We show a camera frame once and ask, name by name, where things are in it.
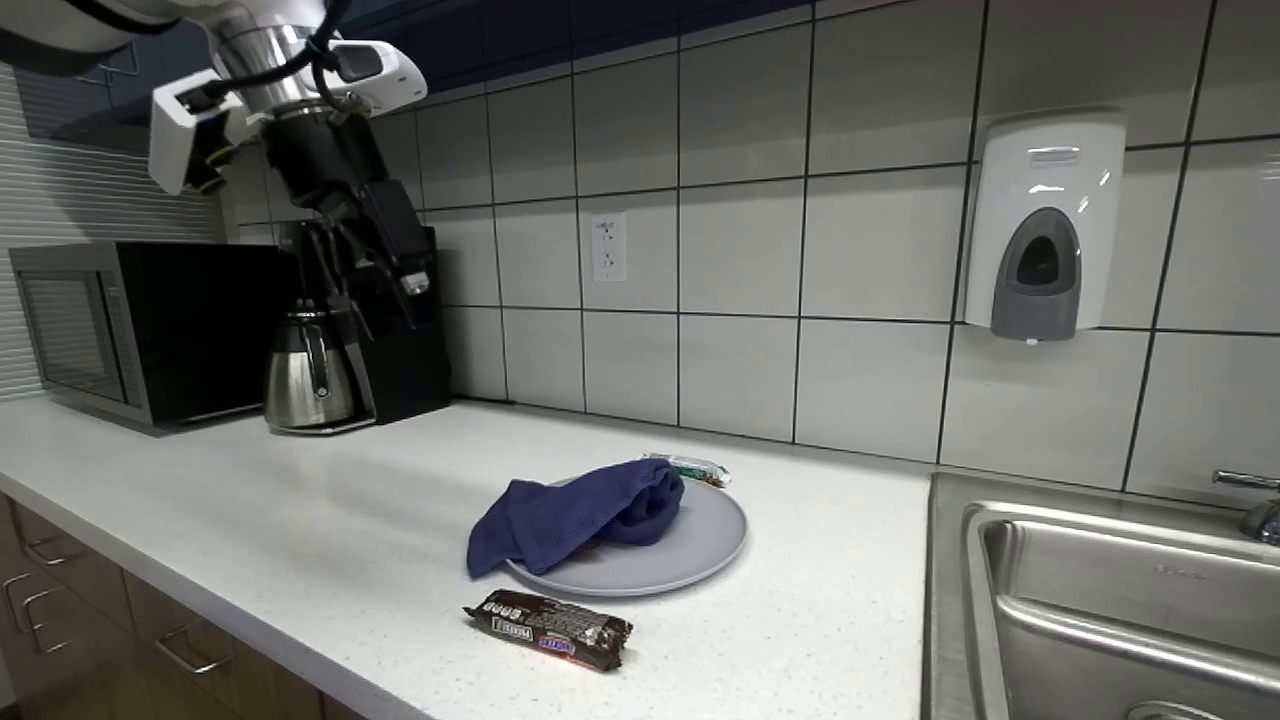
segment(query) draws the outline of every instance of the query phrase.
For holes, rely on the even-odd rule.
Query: sink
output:
[[[934,720],[1275,720],[1280,546],[1235,512],[935,476]]]

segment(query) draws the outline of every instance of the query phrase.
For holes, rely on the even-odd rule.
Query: microwave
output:
[[[293,261],[243,244],[14,248],[49,394],[137,427],[263,402]]]

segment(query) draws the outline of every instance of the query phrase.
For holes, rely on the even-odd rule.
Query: white countertop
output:
[[[639,452],[712,454],[750,552],[635,622],[613,675],[491,638],[463,606],[471,518],[514,476]],[[928,476],[832,452],[455,402],[280,439],[261,421],[139,436],[46,400],[0,402],[0,492],[368,715],[916,720]]]

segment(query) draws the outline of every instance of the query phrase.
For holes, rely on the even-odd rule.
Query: gray plate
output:
[[[750,543],[743,506],[712,483],[684,483],[681,514],[666,538],[650,546],[592,546],[549,574],[534,574],[522,565],[509,570],[522,585],[560,592],[560,596],[661,596],[689,585],[699,585],[725,570]]]

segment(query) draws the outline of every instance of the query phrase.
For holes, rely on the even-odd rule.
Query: blue cloth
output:
[[[656,543],[681,497],[684,480],[669,458],[598,466],[560,488],[514,480],[471,528],[468,570],[489,574],[517,561],[545,574],[588,543]]]

